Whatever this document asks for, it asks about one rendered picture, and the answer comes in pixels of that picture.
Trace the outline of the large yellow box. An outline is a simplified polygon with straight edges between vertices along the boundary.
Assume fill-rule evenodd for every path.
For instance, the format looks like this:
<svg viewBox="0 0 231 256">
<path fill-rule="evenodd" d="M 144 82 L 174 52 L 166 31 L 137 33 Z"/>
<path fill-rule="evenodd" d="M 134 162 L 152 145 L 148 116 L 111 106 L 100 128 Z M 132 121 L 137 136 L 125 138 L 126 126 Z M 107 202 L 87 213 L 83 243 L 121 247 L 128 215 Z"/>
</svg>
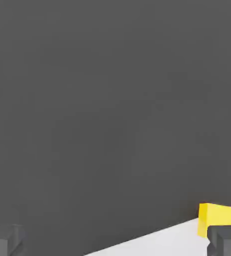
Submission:
<svg viewBox="0 0 231 256">
<path fill-rule="evenodd" d="M 231 207 L 213 203 L 200 203 L 197 235 L 207 238 L 209 226 L 231 226 Z"/>
</svg>

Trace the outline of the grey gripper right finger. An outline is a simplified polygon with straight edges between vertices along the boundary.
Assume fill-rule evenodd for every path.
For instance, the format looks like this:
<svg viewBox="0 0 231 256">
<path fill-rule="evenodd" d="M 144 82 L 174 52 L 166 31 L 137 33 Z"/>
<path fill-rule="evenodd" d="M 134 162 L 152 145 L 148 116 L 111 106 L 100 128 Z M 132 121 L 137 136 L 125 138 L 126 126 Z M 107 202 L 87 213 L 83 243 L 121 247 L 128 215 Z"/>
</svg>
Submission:
<svg viewBox="0 0 231 256">
<path fill-rule="evenodd" d="M 231 225 L 209 226 L 207 256 L 231 256 Z"/>
</svg>

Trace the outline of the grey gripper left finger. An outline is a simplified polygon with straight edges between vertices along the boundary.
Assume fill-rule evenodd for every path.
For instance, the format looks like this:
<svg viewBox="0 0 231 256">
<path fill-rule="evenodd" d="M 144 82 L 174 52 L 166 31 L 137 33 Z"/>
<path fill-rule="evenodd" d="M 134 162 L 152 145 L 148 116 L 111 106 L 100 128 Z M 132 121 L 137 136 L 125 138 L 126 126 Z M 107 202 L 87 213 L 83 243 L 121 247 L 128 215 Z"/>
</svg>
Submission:
<svg viewBox="0 0 231 256">
<path fill-rule="evenodd" d="M 25 237 L 22 225 L 0 225 L 0 256 L 26 256 Z"/>
</svg>

